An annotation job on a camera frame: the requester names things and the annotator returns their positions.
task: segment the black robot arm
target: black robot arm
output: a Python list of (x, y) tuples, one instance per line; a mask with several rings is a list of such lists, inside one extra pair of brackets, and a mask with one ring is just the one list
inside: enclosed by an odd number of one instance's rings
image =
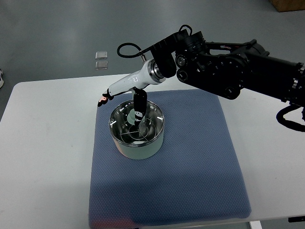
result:
[[(223, 50), (228, 54), (212, 55), (211, 50)], [(280, 111), (277, 120), (288, 128), (305, 132), (305, 126), (283, 118), (287, 112), (305, 107), (305, 68), (302, 63), (269, 57), (269, 52), (256, 40), (206, 42), (201, 32), (192, 34), (188, 25), (138, 55), (147, 51), (152, 52), (160, 73), (166, 78), (177, 75), (182, 83), (227, 99), (237, 98), (240, 90), (247, 88), (283, 102), (289, 101), (290, 107)]]

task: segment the blue mat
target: blue mat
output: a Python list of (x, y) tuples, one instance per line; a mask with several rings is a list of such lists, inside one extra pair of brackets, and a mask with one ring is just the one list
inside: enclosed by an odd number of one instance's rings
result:
[(108, 120), (131, 94), (98, 107), (91, 172), (92, 229), (135, 228), (246, 218), (244, 179), (217, 96), (202, 90), (148, 93), (165, 118), (164, 141), (152, 157), (124, 157)]

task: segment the stainless steel pot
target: stainless steel pot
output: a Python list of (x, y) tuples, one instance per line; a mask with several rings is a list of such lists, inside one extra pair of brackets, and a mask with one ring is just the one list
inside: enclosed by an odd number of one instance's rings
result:
[(109, 128), (118, 150), (131, 159), (146, 159), (161, 148), (164, 116), (161, 109), (147, 101), (145, 118), (136, 127), (133, 123), (133, 100), (117, 106), (109, 119)]

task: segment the wire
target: wire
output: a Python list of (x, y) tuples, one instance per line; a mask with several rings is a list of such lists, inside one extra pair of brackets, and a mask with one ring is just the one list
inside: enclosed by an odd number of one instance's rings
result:
[(186, 27), (186, 28), (188, 28), (188, 29), (190, 30), (190, 36), (191, 36), (193, 30), (192, 30), (191, 26), (189, 26), (189, 25), (182, 25), (182, 26), (180, 27), (180, 29), (179, 29), (179, 32), (181, 32), (181, 30), (182, 30), (184, 27)]
[(296, 131), (300, 131), (300, 132), (305, 132), (305, 125), (302, 125), (302, 124), (299, 124), (299, 123), (296, 123), (294, 121), (289, 121), (289, 120), (286, 120), (284, 118), (284, 115), (291, 112), (291, 111), (294, 111), (296, 109), (300, 108), (300, 106), (297, 106), (297, 105), (290, 105), (288, 107), (285, 107), (284, 109), (280, 110), (277, 115), (276, 115), (276, 119), (277, 121), (282, 124), (283, 126), (286, 126), (287, 128), (289, 129), (292, 129), (292, 130), (296, 130)]
[[(137, 48), (137, 49), (139, 50), (139, 52), (138, 52), (137, 54), (134, 54), (134, 55), (124, 55), (124, 54), (121, 54), (121, 53), (120, 53), (120, 50), (121, 50), (121, 48), (124, 47), (124, 46), (133, 46), (133, 47)], [(135, 57), (138, 57), (138, 56), (143, 55), (144, 53), (148, 52), (149, 50), (150, 50), (150, 48), (147, 48), (147, 49), (144, 49), (144, 50), (142, 51), (141, 48), (140, 48), (138, 45), (134, 44), (134, 43), (123, 43), (123, 44), (121, 44), (121, 45), (118, 47), (118, 49), (117, 49), (116, 52), (117, 52), (117, 54), (118, 54), (120, 57), (123, 57), (123, 58), (135, 58)]]

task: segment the white table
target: white table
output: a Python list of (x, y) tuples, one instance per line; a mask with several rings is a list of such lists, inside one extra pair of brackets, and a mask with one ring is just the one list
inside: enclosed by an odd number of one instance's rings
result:
[[(0, 228), (89, 228), (97, 102), (123, 76), (14, 87), (0, 122)], [(177, 89), (192, 87), (173, 77), (146, 91)], [(305, 133), (275, 119), (287, 104), (246, 89), (236, 100), (220, 101), (252, 213), (247, 219), (202, 224), (305, 215)], [(287, 117), (301, 120), (301, 110)]]

